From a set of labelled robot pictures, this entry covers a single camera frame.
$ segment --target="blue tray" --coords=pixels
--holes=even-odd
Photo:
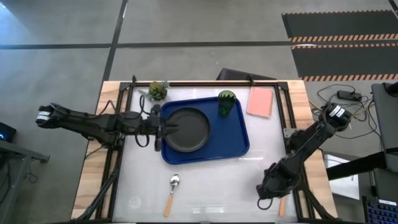
[[[184,108],[201,110],[210,121],[208,142],[194,152],[178,152],[162,140],[162,157],[169,164],[208,161],[243,156],[249,150],[249,137],[244,124],[242,107],[236,100],[227,118],[218,115],[218,97],[168,102],[162,106],[160,117],[166,119],[173,111]]]

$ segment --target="wooden table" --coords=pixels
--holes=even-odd
[[[275,81],[257,81],[257,82],[275,82]],[[307,92],[305,91],[304,82],[301,80],[281,80],[281,82],[287,82],[289,85],[290,99],[293,106],[295,122],[297,128],[305,129],[313,124],[313,118],[311,114],[310,105],[308,103]],[[99,97],[97,113],[103,110],[108,100],[116,102],[119,93],[120,82],[104,82]],[[121,111],[124,111],[126,98],[123,98]],[[289,117],[287,116],[287,109],[284,108],[285,119],[289,124]],[[113,109],[109,107],[104,113],[114,113]],[[99,148],[98,142],[92,141],[88,145],[87,153],[94,151]],[[92,154],[85,163],[83,164],[83,170],[81,172],[80,183],[76,193],[75,204],[73,206],[72,218],[80,216],[87,206],[94,199],[101,187],[101,179],[103,175],[104,163],[106,159],[106,149],[100,149],[98,152]],[[319,200],[319,202],[326,208],[326,210],[337,217],[335,202],[333,200],[328,176],[326,174],[325,164],[323,163],[322,152],[317,150],[313,155],[308,158],[305,162],[305,170],[307,172],[308,184],[310,190]],[[105,205],[103,208],[103,217],[106,217],[108,211],[108,200],[110,190],[107,192],[105,197]],[[306,209],[305,197],[300,192],[300,201],[302,202],[303,215],[308,217],[308,211]]]

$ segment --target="pink notepad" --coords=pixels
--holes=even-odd
[[[246,112],[266,118],[271,117],[273,94],[272,90],[268,88],[252,87]]]

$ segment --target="orange striped tape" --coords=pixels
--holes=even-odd
[[[331,13],[362,13],[362,12],[388,12],[389,9],[378,9],[378,10],[363,10],[363,11],[331,11],[331,12],[287,12],[282,13],[284,15],[296,15],[296,14],[331,14]]]
[[[369,74],[369,75],[322,75],[300,77],[306,82],[327,81],[361,81],[361,80],[396,80],[398,74]]]
[[[340,45],[295,45],[291,49],[325,49],[325,48],[355,48],[355,47],[398,47],[396,43],[385,44],[340,44]]]
[[[398,34],[363,34],[363,35],[330,35],[315,37],[293,37],[291,42],[323,42],[323,41],[352,41],[352,40],[397,40]]]

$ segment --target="black floor mat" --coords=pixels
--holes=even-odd
[[[282,14],[292,42],[398,39],[390,10]]]
[[[293,46],[305,81],[398,79],[398,44]]]

